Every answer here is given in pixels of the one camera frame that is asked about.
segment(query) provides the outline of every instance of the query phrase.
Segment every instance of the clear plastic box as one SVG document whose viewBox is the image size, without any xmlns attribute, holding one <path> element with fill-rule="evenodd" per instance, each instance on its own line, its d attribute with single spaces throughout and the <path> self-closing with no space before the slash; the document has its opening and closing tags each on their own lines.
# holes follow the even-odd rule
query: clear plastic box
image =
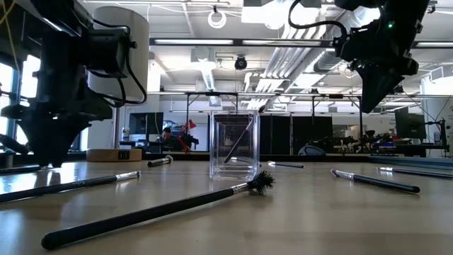
<svg viewBox="0 0 453 255">
<path fill-rule="evenodd" d="M 259 115 L 212 111 L 210 116 L 210 177 L 250 181 L 259 166 Z"/>
</svg>

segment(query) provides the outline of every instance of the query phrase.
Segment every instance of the wooden table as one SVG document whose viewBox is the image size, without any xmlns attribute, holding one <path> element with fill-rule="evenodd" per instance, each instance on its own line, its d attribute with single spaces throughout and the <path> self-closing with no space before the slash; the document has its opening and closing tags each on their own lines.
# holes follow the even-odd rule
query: wooden table
<svg viewBox="0 0 453 255">
<path fill-rule="evenodd" d="M 122 181 L 0 205 L 0 254 L 46 254 L 47 232 L 231 186 L 211 181 L 208 162 L 70 163 L 56 171 L 0 177 L 0 193 L 142 170 Z M 379 174 L 366 163 L 263 165 L 277 183 L 144 222 L 49 254 L 452 254 L 453 181 Z M 330 168 L 413 183 L 419 195 L 334 178 Z"/>
</svg>

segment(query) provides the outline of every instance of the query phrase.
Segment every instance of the monitor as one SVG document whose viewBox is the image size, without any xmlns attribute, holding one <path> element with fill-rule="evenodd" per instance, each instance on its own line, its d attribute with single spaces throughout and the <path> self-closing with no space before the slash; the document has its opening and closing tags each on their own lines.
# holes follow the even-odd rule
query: monitor
<svg viewBox="0 0 453 255">
<path fill-rule="evenodd" d="M 134 135 L 157 135 L 162 133 L 164 113 L 131 113 L 130 133 Z"/>
<path fill-rule="evenodd" d="M 395 113 L 396 135 L 403 138 L 425 139 L 425 116 L 415 113 Z"/>
</svg>

